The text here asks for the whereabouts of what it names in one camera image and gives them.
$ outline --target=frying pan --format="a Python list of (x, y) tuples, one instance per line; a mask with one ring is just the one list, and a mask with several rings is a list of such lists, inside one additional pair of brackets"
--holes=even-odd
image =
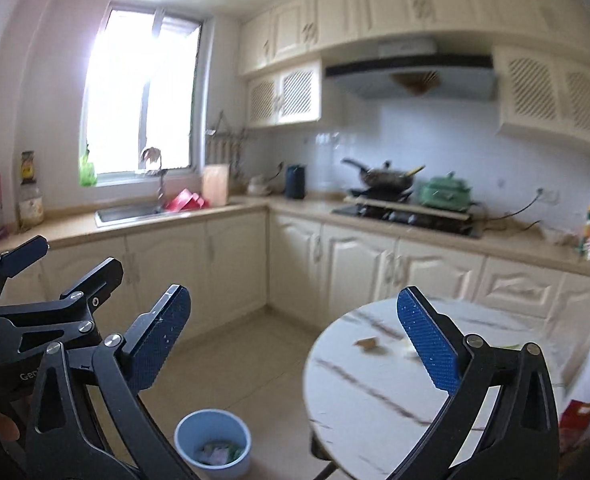
[(385, 187), (399, 192), (405, 191), (412, 186), (415, 174), (419, 173), (426, 166), (420, 166), (412, 171), (391, 170), (392, 162), (387, 160), (382, 168), (369, 168), (354, 158), (342, 158), (342, 163), (354, 166), (360, 170), (360, 180), (370, 188)]

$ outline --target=black canister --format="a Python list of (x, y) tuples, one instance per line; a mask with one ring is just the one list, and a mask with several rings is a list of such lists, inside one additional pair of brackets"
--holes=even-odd
[(306, 196), (306, 167), (294, 164), (286, 168), (286, 198), (302, 200)]

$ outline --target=white marble tabletop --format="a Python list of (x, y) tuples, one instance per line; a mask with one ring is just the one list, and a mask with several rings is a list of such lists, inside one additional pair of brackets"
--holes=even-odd
[[(553, 363), (552, 346), (518, 317), (459, 301), (430, 300), (464, 334), (481, 335), (492, 346), (536, 342), (548, 364), (558, 414), (565, 391)], [(376, 337), (365, 351), (355, 342)], [(424, 365), (408, 350), (396, 299), (349, 312), (315, 342), (304, 368), (304, 401), (324, 450), (357, 480), (385, 480), (422, 437), (448, 394), (433, 385)], [(455, 464), (468, 459), (491, 415), (498, 387), (490, 388)]]

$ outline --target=green pot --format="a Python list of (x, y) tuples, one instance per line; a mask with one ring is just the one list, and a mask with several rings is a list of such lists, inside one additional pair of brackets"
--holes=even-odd
[(424, 207), (465, 212), (470, 208), (470, 191), (467, 181), (448, 176), (435, 176), (422, 188), (420, 203)]

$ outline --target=lattice cabinet door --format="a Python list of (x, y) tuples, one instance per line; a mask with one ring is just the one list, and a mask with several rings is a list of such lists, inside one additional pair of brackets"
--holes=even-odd
[(531, 50), (496, 48), (502, 120), (519, 126), (562, 133), (560, 88), (555, 58)]
[(279, 75), (278, 124), (318, 121), (321, 117), (322, 65), (315, 61)]
[(275, 74), (248, 83), (248, 127), (273, 126), (277, 120), (279, 77)]
[(558, 59), (557, 72), (568, 133), (590, 142), (590, 67)]

